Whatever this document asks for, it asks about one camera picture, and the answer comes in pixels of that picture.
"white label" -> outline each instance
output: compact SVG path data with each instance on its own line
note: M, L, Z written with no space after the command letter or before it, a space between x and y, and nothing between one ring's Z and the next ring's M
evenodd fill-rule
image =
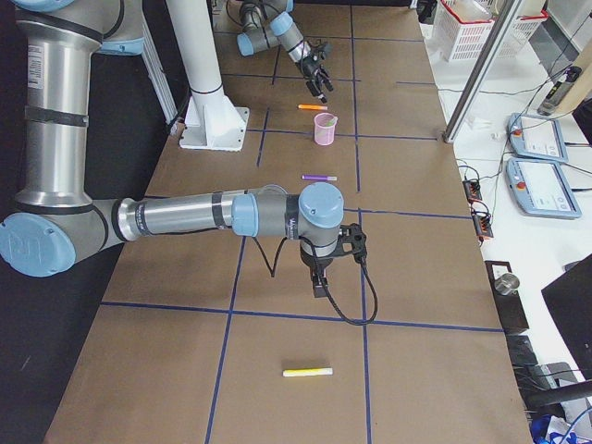
M493 270L494 279L497 279L506 273L510 273L510 269L506 265L493 265L491 269Z
M27 66L27 86L37 90L43 89L43 68L45 65L43 47L29 45L29 63Z

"white pillar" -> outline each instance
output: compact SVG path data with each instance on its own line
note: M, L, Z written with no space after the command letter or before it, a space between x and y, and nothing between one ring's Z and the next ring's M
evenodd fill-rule
M181 146L239 151L248 108L235 107L224 94L206 0L166 0L191 86Z

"metal pole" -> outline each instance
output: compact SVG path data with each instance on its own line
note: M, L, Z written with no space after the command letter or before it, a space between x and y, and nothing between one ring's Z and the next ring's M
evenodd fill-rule
M528 395L525 401L528 406L541 407L543 405L551 405L558 402L579 400L587 396L592 396L592 381L539 391L532 395Z
M475 62L475 67L469 76L469 80L466 82L459 103L454 108L450 122L444 131L444 142L453 143L454 139L456 139L461 125L479 93L481 83L483 83L487 72L491 68L491 64L501 49L504 37L512 30L512 25L518 16L518 11L520 11L523 1L508 0L504 3L499 17L494 23L491 33L483 46L483 50Z

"black floor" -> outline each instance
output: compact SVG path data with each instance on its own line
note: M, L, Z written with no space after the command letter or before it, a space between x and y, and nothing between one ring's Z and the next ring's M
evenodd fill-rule
M164 1L145 15L171 77L183 79ZM14 7L0 2L0 220L22 188L27 43ZM171 84L178 99L182 84ZM86 191L95 199L142 197L166 140L166 122L142 58L92 57ZM112 248L48 278L0 261L0 442L35 444L51 424L98 302L119 256Z

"table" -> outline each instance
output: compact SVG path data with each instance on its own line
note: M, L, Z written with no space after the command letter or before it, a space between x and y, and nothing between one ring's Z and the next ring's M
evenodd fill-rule
M120 257L48 444L528 442L415 11L297 5L294 16L334 44L336 141L313 144L291 62L239 57L222 21L225 91L251 108L244 147L170 140L148 193L299 192L302 173L337 176L345 222L368 235L377 321L349 326L315 299L295 242L271 279L253 242L229 232L139 240ZM328 278L343 311L366 318L359 268L336 261ZM333 376L281 375L327 365Z

